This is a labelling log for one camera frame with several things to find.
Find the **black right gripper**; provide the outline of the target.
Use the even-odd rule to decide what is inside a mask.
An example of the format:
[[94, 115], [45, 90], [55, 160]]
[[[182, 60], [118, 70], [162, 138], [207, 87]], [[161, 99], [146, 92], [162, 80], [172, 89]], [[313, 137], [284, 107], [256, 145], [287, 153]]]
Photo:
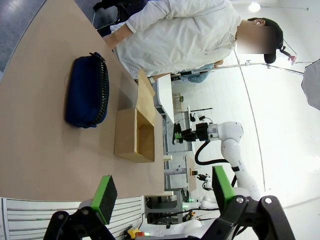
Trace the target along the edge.
[[208, 141], [208, 123], [198, 123], [195, 125], [195, 130], [191, 128], [183, 130], [181, 129], [181, 125], [179, 123], [174, 124], [174, 134], [172, 136], [172, 144], [182, 144], [182, 139], [186, 142], [195, 142], [199, 141]]

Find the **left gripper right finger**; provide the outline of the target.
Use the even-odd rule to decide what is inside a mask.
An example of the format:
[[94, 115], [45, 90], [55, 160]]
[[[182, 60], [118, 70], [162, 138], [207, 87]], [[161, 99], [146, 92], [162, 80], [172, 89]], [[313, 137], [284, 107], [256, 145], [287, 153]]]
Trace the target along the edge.
[[294, 240], [295, 236], [277, 197], [253, 200], [236, 195], [222, 166], [212, 168], [212, 187], [220, 217], [214, 220], [202, 240], [233, 240], [251, 228], [259, 240]]

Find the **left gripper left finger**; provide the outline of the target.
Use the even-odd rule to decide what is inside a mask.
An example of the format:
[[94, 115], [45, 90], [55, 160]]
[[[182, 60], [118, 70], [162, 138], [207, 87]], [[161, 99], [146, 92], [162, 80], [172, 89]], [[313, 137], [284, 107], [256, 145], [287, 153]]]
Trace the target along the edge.
[[45, 240], [114, 240], [107, 228], [118, 193], [111, 175], [101, 178], [92, 199], [81, 202], [75, 213], [55, 212], [44, 234]]

